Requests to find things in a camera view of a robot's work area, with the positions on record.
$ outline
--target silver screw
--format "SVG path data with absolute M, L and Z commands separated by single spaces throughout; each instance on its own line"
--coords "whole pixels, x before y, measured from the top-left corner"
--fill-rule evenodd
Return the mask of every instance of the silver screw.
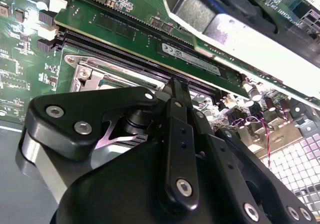
M 293 209 L 291 206 L 288 206 L 287 209 L 288 209 L 289 213 L 291 214 L 291 216 L 292 216 L 295 220 L 299 220 L 299 219 L 300 219 L 300 217 L 299 217 L 299 215 L 298 215 L 298 213 L 296 212 L 295 209 Z
M 225 130 L 224 133 L 225 133 L 225 135 L 226 135 L 227 137 L 232 138 L 232 135 L 231 135 L 231 133 L 230 133 L 229 131 Z
M 204 115 L 203 115 L 200 111 L 198 111 L 198 112 L 196 113 L 196 115 L 199 116 L 200 118 L 203 118 L 203 117 L 204 117 Z
M 249 203 L 245 203 L 243 205 L 243 208 L 245 209 L 247 215 L 254 221 L 258 221 L 259 220 L 259 214 L 257 212 L 257 210 L 250 205 Z
M 182 104 L 180 104 L 178 101 L 175 101 L 175 105 L 177 105 L 178 107 L 182 107 Z
M 74 130 L 80 135 L 89 135 L 92 132 L 92 127 L 84 121 L 78 121 L 74 126 Z
M 144 96 L 146 96 L 150 100 L 154 98 L 151 94 L 148 94 L 148 93 L 145 93 Z
M 80 76 L 82 79 L 87 80 L 87 79 L 90 77 L 90 73 L 89 73 L 87 70 L 85 70 L 85 69 L 81 69 L 81 70 L 79 71 L 79 76 Z
M 69 63 L 74 63 L 75 61 L 74 61 L 74 58 L 72 58 L 72 57 L 67 57 L 67 61 L 69 62 Z
M 48 116 L 51 116 L 53 118 L 60 118 L 65 114 L 64 110 L 56 105 L 51 105 L 47 107 L 45 111 L 48 114 Z
M 184 179 L 179 179 L 176 181 L 176 185 L 180 193 L 186 197 L 191 196 L 192 194 L 192 188 L 189 182 L 187 182 Z
M 310 214 L 303 208 L 300 208 L 300 211 L 302 212 L 302 214 L 304 215 L 305 219 L 307 220 L 311 220 L 311 216 Z

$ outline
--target green circuit board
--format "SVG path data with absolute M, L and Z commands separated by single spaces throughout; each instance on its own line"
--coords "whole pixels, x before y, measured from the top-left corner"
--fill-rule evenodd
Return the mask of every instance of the green circuit board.
M 33 97 L 68 92 L 70 88 L 74 70 L 61 58 L 63 53 L 45 53 L 37 48 L 36 1 L 0 0 L 10 8 L 8 17 L 0 16 L 1 120 L 23 123 Z M 23 11 L 23 23 L 16 20 L 16 9 Z M 74 51 L 64 49 L 65 53 Z
M 95 0 L 187 43 L 191 34 L 169 18 L 163 0 Z
M 55 22 L 67 29 L 182 72 L 214 87 L 247 97 L 246 91 L 241 87 L 238 72 L 209 58 L 206 59 L 196 52 L 196 55 L 193 55 L 187 49 L 178 49 L 86 3 L 72 1 L 66 10 L 56 16 Z

